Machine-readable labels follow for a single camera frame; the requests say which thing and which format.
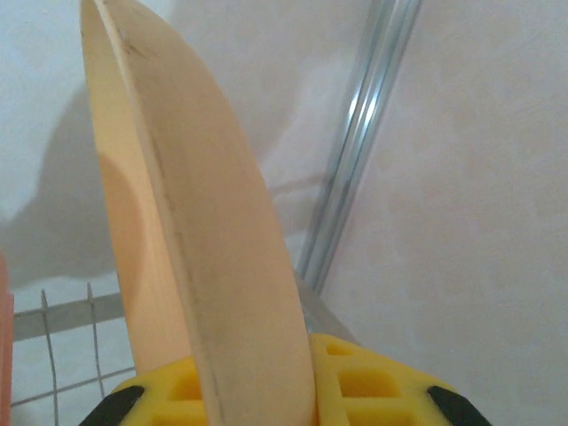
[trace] wooden plank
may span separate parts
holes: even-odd
[[[175,335],[190,336],[209,424],[313,424],[311,354],[292,267],[227,100],[183,39],[137,2],[83,0],[82,25],[135,360],[144,345],[163,350],[167,337],[134,329],[153,315],[137,306],[140,295],[172,310],[181,300],[187,329]],[[134,256],[119,262],[121,253]],[[178,299],[160,299],[175,286]],[[153,320],[163,328],[162,314]]]

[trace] yellow plastic object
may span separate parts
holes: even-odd
[[[331,335],[311,335],[320,426],[447,425],[427,389],[439,379]]]
[[[331,335],[311,335],[320,426],[447,425],[427,389],[452,387]],[[204,426],[207,418],[193,358],[122,383],[144,394],[121,426]]]

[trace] orange object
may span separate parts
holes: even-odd
[[[8,272],[0,253],[0,426],[10,424],[14,296],[8,293]]]

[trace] wooden board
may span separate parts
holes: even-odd
[[[292,267],[228,102],[183,39],[137,2],[83,0],[82,28],[137,368],[189,351],[189,336],[209,424],[312,424]]]

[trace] white wall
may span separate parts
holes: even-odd
[[[369,0],[147,0],[205,60],[248,133],[292,257],[310,222]],[[116,291],[78,0],[0,3],[0,247],[16,311]]]
[[[567,22],[422,2],[323,295],[495,425],[568,416]]]

